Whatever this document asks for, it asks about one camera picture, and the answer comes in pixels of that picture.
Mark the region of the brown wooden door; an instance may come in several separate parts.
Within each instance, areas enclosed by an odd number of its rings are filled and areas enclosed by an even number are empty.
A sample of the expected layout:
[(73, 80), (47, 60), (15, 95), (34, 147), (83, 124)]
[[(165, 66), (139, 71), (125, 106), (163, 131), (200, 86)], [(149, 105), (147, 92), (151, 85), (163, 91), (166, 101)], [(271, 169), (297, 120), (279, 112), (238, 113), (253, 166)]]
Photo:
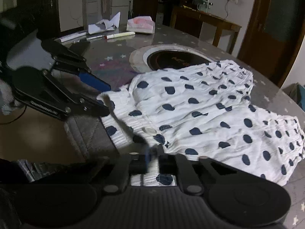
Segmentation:
[(237, 58), (281, 87), (304, 38), (304, 0), (254, 0)]

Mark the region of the glass jug on table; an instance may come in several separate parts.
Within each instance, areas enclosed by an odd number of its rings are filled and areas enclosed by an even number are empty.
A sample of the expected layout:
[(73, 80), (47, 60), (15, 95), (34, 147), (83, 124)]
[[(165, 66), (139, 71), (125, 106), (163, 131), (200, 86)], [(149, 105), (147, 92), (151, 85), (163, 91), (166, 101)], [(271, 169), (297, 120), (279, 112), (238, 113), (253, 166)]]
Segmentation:
[(197, 10), (205, 13), (209, 13), (209, 9), (212, 5), (213, 3), (208, 2), (206, 0), (202, 0), (200, 3), (197, 4)]

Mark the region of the grey star quilted table cover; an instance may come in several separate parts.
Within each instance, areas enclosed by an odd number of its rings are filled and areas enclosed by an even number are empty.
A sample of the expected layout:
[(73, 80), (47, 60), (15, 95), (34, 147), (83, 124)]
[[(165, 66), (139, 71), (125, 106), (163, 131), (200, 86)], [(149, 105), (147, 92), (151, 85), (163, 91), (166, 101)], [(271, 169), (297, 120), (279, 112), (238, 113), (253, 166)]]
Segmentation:
[(190, 160), (206, 156), (283, 186), (284, 222), (304, 228), (304, 111), (266, 77), (220, 49), (158, 26), (153, 35), (73, 44), (112, 86), (98, 92), (62, 74), (75, 92), (110, 106), (104, 118), (67, 120), (84, 159), (162, 145)]

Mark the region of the white marker pen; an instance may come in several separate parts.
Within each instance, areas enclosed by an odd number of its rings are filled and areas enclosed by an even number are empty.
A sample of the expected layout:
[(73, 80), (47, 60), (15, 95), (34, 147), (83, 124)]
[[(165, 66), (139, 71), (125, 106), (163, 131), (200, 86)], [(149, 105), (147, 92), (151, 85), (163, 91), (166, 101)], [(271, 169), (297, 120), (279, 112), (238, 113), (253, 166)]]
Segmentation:
[(135, 34), (136, 33), (133, 31), (126, 31), (123, 33), (105, 35), (104, 39), (115, 39), (115, 38), (126, 37), (126, 36), (134, 36)]

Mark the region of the folded white paper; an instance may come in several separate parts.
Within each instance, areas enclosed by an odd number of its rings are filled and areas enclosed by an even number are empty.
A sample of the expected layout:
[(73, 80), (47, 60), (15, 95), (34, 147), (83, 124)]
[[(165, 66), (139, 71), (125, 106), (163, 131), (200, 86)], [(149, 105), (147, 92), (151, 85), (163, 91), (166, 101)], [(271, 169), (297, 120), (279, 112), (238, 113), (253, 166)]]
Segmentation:
[(106, 31), (114, 31), (119, 28), (120, 23), (120, 12), (118, 12), (111, 20), (102, 19), (95, 24), (89, 24), (88, 33), (89, 35), (103, 33)]

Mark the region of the water dispenser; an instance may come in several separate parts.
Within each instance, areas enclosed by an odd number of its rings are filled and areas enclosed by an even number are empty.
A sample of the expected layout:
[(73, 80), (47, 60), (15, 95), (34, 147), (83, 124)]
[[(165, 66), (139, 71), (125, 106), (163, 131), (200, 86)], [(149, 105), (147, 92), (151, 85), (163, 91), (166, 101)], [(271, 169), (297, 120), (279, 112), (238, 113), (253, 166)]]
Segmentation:
[(98, 0), (82, 0), (83, 26), (87, 30), (89, 24), (98, 21)]

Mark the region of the round induction cooktop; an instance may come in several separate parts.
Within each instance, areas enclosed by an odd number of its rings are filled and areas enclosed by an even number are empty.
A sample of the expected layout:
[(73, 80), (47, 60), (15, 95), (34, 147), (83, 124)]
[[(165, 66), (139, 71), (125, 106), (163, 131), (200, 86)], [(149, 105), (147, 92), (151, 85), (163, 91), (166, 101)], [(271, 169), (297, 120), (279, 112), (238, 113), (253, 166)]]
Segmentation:
[(158, 69), (181, 69), (202, 63), (209, 64), (214, 59), (186, 46), (158, 44), (133, 51), (129, 63), (136, 72), (150, 72)]

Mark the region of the wooden side table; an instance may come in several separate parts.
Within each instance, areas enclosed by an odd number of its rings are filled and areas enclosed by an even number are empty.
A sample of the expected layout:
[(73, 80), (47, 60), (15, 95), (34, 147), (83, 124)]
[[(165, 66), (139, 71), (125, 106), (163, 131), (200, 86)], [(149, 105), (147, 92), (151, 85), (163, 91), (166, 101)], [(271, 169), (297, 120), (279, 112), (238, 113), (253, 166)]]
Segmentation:
[(242, 28), (242, 26), (235, 24), (233, 22), (227, 21), (226, 19), (217, 17), (216, 15), (208, 14), (206, 12), (197, 11), (197, 10), (194, 10), (191, 8), (177, 7), (177, 8), (174, 8), (173, 12), (172, 12), (171, 22), (170, 22), (171, 28), (175, 28), (176, 19), (177, 19), (178, 15), (182, 15), (184, 17), (195, 19), (202, 23), (206, 23), (206, 24), (216, 27), (216, 32), (215, 32), (214, 38), (213, 38), (213, 46), (215, 46), (215, 47), (218, 47), (223, 30), (232, 31), (233, 32), (232, 43), (230, 45), (229, 50), (227, 51), (229, 54), (232, 54), (236, 41), (237, 41), (237, 37), (239, 35), (240, 29)]

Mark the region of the pink tissue pack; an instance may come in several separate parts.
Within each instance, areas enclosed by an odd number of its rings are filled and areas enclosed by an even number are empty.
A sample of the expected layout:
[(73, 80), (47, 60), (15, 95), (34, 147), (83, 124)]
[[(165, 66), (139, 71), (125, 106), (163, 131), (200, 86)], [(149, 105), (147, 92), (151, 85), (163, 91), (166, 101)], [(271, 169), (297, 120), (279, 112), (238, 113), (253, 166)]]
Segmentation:
[(154, 34), (155, 22), (150, 16), (138, 16), (127, 21), (126, 30), (135, 33)]

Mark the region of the white navy polka-dot garment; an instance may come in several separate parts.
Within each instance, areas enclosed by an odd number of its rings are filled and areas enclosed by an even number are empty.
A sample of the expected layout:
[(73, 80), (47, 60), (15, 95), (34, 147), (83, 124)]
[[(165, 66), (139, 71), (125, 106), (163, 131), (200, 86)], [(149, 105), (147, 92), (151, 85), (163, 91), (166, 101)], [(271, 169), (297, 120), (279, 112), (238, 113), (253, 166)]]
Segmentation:
[(222, 60), (141, 73), (97, 99), (110, 108), (102, 123), (121, 153), (162, 145), (285, 185), (304, 160), (304, 131), (296, 117), (252, 105), (252, 88), (251, 71)]

